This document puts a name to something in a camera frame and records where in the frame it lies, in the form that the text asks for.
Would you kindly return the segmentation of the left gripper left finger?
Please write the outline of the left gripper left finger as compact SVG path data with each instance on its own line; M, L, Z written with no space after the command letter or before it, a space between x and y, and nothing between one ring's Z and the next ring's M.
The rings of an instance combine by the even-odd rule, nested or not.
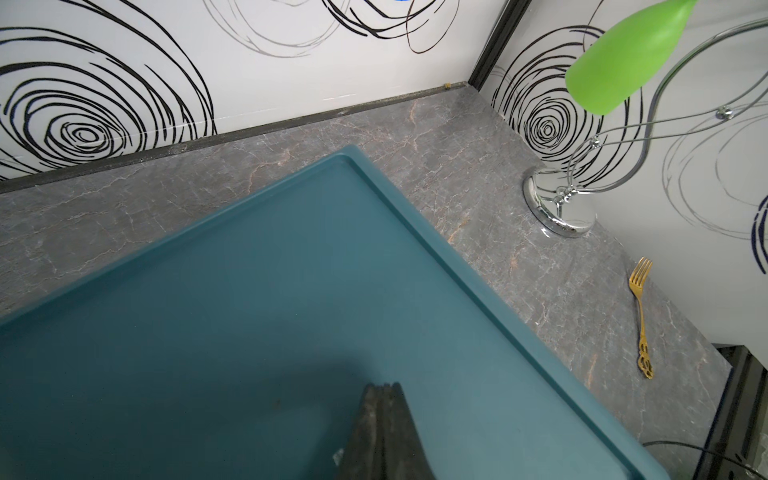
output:
M382 424L384 388L365 387L352 431L344 447L337 479L375 480L384 478Z

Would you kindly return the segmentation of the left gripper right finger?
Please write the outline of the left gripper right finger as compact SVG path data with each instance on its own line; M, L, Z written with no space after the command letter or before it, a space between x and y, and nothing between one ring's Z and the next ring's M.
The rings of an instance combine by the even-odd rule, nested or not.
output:
M381 410L382 479L434 480L399 383L383 386Z

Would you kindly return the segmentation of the teal drawer cabinet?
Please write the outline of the teal drawer cabinet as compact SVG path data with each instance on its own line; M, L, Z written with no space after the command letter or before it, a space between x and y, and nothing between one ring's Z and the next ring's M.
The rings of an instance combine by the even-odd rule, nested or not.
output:
M404 390L440 479L664 468L356 147L1 325L5 479L331 479Z

